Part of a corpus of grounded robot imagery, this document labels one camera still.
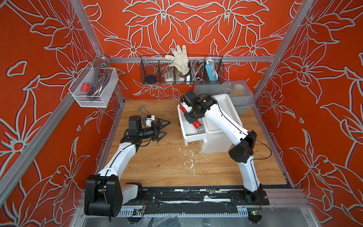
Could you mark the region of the white drawer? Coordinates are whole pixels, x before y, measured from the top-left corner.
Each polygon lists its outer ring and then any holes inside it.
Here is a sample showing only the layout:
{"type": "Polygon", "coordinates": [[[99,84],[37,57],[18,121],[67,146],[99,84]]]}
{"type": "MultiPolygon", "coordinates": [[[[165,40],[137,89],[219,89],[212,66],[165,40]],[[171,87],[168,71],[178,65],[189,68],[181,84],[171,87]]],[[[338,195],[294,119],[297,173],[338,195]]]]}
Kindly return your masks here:
{"type": "Polygon", "coordinates": [[[177,111],[185,146],[188,146],[188,143],[190,142],[202,141],[207,138],[206,133],[198,133],[197,129],[192,124],[188,123],[184,117],[184,113],[180,109],[180,105],[177,106],[177,111]]]}

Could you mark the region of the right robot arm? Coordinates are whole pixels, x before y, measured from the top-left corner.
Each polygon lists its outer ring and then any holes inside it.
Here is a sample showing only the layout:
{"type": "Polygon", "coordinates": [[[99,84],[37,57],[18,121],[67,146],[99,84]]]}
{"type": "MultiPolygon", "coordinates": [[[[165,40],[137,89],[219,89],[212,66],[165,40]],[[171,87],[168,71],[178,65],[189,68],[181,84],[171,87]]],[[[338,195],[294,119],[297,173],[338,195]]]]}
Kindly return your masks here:
{"type": "Polygon", "coordinates": [[[217,125],[231,140],[230,158],[235,161],[243,178],[243,192],[246,203],[250,205],[269,205],[268,197],[260,183],[253,157],[257,133],[248,131],[228,116],[217,99],[209,94],[197,95],[187,92],[180,101],[186,109],[184,117],[192,124],[198,119],[207,118],[217,125]]]}

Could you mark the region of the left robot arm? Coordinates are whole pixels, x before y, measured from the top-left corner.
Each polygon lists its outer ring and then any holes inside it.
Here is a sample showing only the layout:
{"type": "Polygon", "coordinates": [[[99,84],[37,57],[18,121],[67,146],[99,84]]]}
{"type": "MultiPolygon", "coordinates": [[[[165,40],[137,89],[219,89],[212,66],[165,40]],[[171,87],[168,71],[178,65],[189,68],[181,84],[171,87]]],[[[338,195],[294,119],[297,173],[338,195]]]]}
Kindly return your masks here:
{"type": "Polygon", "coordinates": [[[127,183],[121,186],[120,180],[128,163],[137,153],[143,142],[159,142],[167,135],[163,129],[170,121],[152,117],[133,115],[128,128],[120,140],[119,147],[111,160],[96,175],[86,180],[84,213],[88,216],[117,217],[122,206],[132,200],[146,201],[143,198],[141,183],[127,183]]]}

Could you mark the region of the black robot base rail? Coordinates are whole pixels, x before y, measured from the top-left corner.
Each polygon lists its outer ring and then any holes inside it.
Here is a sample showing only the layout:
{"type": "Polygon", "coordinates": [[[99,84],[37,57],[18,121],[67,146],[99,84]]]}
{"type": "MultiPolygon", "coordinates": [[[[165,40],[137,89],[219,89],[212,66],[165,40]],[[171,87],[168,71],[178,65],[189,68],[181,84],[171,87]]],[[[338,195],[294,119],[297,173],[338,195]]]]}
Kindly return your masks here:
{"type": "Polygon", "coordinates": [[[234,214],[238,207],[260,211],[269,206],[263,189],[249,193],[242,185],[147,186],[127,206],[146,208],[146,214],[234,214]]]}

